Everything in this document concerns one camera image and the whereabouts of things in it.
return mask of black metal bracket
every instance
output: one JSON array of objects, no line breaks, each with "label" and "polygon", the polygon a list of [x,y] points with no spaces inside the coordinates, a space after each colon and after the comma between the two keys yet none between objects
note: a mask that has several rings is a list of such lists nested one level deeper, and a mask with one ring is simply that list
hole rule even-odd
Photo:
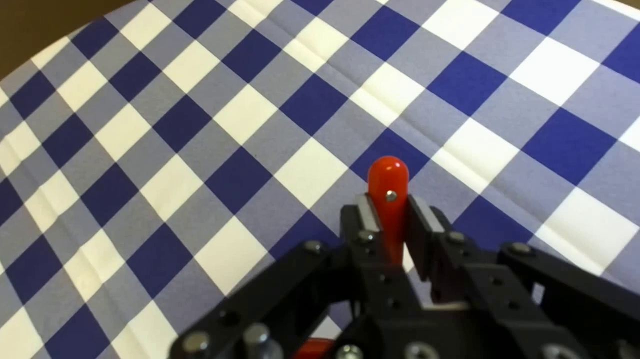
[{"label": "black metal bracket", "polygon": [[[171,359],[295,357],[330,305],[351,323],[325,357],[607,359],[640,345],[640,297],[526,244],[482,252],[410,198],[405,248],[432,283],[424,309],[365,204],[340,212],[340,248],[306,242],[238,287],[169,347]],[[543,299],[532,299],[534,287]]]}]

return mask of screw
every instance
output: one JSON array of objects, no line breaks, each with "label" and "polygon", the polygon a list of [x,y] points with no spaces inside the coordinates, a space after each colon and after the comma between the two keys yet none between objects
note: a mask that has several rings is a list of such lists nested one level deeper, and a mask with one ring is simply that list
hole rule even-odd
[{"label": "screw", "polygon": [[268,327],[261,323],[249,325],[241,335],[245,345],[264,345],[268,337],[270,337]]},{"label": "screw", "polygon": [[465,240],[464,240],[464,234],[460,234],[460,232],[450,232],[450,234],[448,234],[448,242],[451,242],[451,244],[464,244]]},{"label": "screw", "polygon": [[181,339],[181,349],[186,353],[206,351],[208,335],[204,331],[193,331]]},{"label": "screw", "polygon": [[387,192],[384,194],[384,200],[386,200],[386,202],[396,202],[396,200],[398,200],[398,194],[391,192],[391,190],[387,190]]},{"label": "screw", "polygon": [[309,252],[309,254],[320,254],[321,244],[320,242],[306,242],[304,250]]},{"label": "screw", "polygon": [[341,345],[338,349],[338,359],[362,359],[362,351],[356,345]]},{"label": "screw", "polygon": [[532,248],[526,246],[526,244],[512,244],[509,250],[518,256],[529,256],[532,254]]},{"label": "screw", "polygon": [[410,343],[403,347],[403,359],[437,359],[437,351],[428,343]]},{"label": "screw", "polygon": [[549,343],[549,345],[543,345],[542,347],[542,357],[543,359],[579,359],[575,355],[575,351],[563,347],[563,345],[555,345],[555,343]]},{"label": "screw", "polygon": [[375,234],[362,230],[362,232],[358,232],[358,238],[359,238],[362,242],[372,242],[372,240],[375,238]]}]

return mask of blue square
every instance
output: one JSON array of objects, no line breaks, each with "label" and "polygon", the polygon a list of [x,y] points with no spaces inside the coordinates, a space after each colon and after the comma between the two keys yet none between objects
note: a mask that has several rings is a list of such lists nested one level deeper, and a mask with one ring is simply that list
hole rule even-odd
[{"label": "blue square", "polygon": [[57,272],[59,260],[46,242],[38,238],[7,270],[6,276],[11,281],[22,303],[30,301]]},{"label": "blue square", "polygon": [[238,214],[270,178],[271,174],[240,148],[206,180],[206,186],[232,214]]},{"label": "blue square", "polygon": [[612,54],[602,64],[628,76],[634,82],[640,82],[637,48],[640,24],[612,50]]},{"label": "blue square", "polygon": [[82,305],[43,347],[50,357],[98,357],[105,345],[94,313]]},{"label": "blue square", "polygon": [[273,42],[251,30],[221,62],[243,82],[251,82],[278,52]]},{"label": "blue square", "polygon": [[613,144],[612,136],[558,110],[522,152],[578,186]]},{"label": "blue square", "polygon": [[501,14],[529,26],[540,34],[549,34],[573,8],[578,0],[513,0]]},{"label": "blue square", "polygon": [[353,36],[362,48],[387,60],[419,26],[381,6]]},{"label": "blue square", "polygon": [[122,94],[122,98],[129,102],[157,74],[157,66],[139,52],[123,68],[120,68],[120,72],[109,80],[109,84]]},{"label": "blue square", "polygon": [[293,0],[299,8],[307,10],[309,14],[320,14],[331,0]]},{"label": "blue square", "polygon": [[150,297],[155,297],[191,260],[168,226],[160,226],[150,240],[125,262]]},{"label": "blue square", "polygon": [[375,142],[351,164],[351,172],[356,172],[363,182],[367,180],[367,168],[381,156],[396,156],[405,166],[410,176],[413,178],[428,162],[426,154],[418,152],[403,138],[399,138],[391,130],[384,130]]},{"label": "blue square", "polygon": [[444,102],[471,116],[506,80],[506,76],[473,56],[460,54],[428,86]]},{"label": "blue square", "polygon": [[51,156],[56,166],[61,168],[87,140],[91,140],[91,132],[78,116],[72,116],[42,144],[42,148]]},{"label": "blue square", "polygon": [[206,124],[209,116],[187,96],[183,96],[154,130],[174,150],[179,152]]},{"label": "blue square", "polygon": [[346,96],[320,76],[306,80],[298,92],[282,104],[282,112],[304,132],[314,136],[346,102]]},{"label": "blue square", "polygon": [[98,18],[96,22],[82,28],[72,38],[72,44],[85,56],[91,58],[96,52],[104,48],[107,40],[112,40],[117,34],[117,28],[107,22],[105,18]]},{"label": "blue square", "polygon": [[82,196],[82,202],[91,212],[96,222],[104,226],[109,222],[134,196],[137,188],[132,180],[114,164],[104,176]]},{"label": "blue square", "polygon": [[20,210],[22,198],[7,180],[0,182],[0,198],[1,198],[0,202],[0,226],[1,226]]},{"label": "blue square", "polygon": [[273,260],[286,256],[295,246],[318,240],[327,248],[340,246],[338,236],[327,230],[312,212],[306,212],[283,236],[282,240],[270,250]]},{"label": "blue square", "polygon": [[495,252],[508,242],[527,242],[532,234],[483,198],[476,198],[453,222],[478,248]]},{"label": "blue square", "polygon": [[190,6],[186,6],[174,22],[191,38],[198,38],[221,14],[224,8],[217,2],[195,0]]},{"label": "blue square", "polygon": [[33,114],[51,94],[56,88],[51,82],[42,74],[35,72],[14,96],[11,104],[22,118]]}]

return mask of red object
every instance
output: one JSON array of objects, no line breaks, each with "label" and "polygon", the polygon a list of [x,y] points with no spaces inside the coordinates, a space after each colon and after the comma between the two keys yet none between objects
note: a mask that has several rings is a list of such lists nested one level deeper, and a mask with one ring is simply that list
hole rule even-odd
[{"label": "red object", "polygon": [[331,343],[330,339],[312,337],[295,351],[295,359],[325,359]]},{"label": "red object", "polygon": [[394,156],[377,158],[367,170],[367,196],[379,218],[384,246],[396,266],[402,266],[408,182],[405,164]]}]

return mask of table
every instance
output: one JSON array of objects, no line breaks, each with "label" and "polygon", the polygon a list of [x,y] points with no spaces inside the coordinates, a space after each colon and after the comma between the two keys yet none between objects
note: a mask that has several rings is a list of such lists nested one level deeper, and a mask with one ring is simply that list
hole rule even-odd
[{"label": "table", "polygon": [[0,347],[165,357],[286,250],[335,244],[379,156],[480,248],[637,291],[634,14],[155,0],[78,28],[0,84]]}]

